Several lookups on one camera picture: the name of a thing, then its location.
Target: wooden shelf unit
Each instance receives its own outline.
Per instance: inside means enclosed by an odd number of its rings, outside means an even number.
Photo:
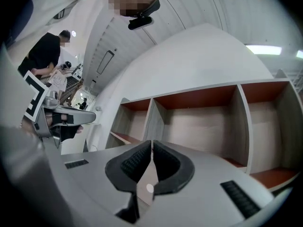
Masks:
[[[246,114],[237,85],[155,97],[145,136],[230,158],[246,166]]]
[[[274,191],[299,171],[302,132],[300,98],[279,78],[124,99],[107,148],[168,141],[222,157]],[[263,181],[268,175],[272,183]]]
[[[242,85],[251,116],[250,171],[273,191],[298,172],[303,155],[302,106],[290,82]]]
[[[122,100],[115,117],[106,148],[137,143],[143,139],[150,99],[136,102]]]

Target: man's arm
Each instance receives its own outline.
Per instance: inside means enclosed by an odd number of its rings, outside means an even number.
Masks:
[[[31,72],[33,73],[34,76],[36,75],[48,75],[50,74],[54,69],[54,65],[53,63],[51,62],[47,68],[44,68],[44,69],[32,69]]]

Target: man in black shirt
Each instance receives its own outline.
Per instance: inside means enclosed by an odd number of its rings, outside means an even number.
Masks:
[[[85,107],[86,107],[86,100],[87,100],[87,98],[85,97],[84,98],[84,102],[80,105],[79,109],[82,109],[82,110],[85,109]]]
[[[68,30],[63,30],[59,36],[45,34],[18,67],[20,74],[25,76],[29,70],[40,79],[43,75],[51,73],[58,64],[60,45],[68,43],[70,38],[71,34]]]

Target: wooden shelf board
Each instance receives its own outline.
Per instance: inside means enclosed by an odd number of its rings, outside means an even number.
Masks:
[[[274,188],[292,179],[299,172],[278,167],[272,170],[250,174],[267,188]]]
[[[151,101],[150,99],[145,99],[136,102],[123,103],[121,105],[127,107],[132,111],[147,111],[150,105],[150,101]]]
[[[274,101],[280,93],[282,93],[288,83],[288,81],[259,82],[242,84],[241,86],[247,102],[252,104]]]
[[[231,158],[227,158],[227,157],[223,157],[224,160],[228,161],[229,163],[233,164],[235,167],[245,167],[243,165],[241,165],[239,162],[236,162],[235,160],[231,159]]]
[[[125,144],[139,143],[140,141],[126,134],[110,132],[113,136],[117,137],[119,140],[123,141]]]
[[[226,106],[231,101],[236,85],[213,87],[156,97],[166,109]]]

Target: shelf compartment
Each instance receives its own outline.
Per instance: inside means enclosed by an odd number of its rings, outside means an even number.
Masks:
[[[111,137],[117,138],[124,144],[138,142],[143,139],[147,111],[151,100],[125,101],[126,99],[123,99],[119,106],[106,148],[118,145]]]
[[[253,154],[250,174],[299,169],[303,154],[302,105],[290,82],[242,84],[250,109]]]
[[[247,165],[247,115],[237,85],[156,97],[145,140],[163,140]]]
[[[113,135],[114,137],[116,137],[117,139],[121,140],[124,144],[129,145],[129,144],[135,144],[135,143],[139,143],[140,141],[129,136],[126,134],[120,134],[120,133],[116,133],[116,132],[110,132],[111,135]]]

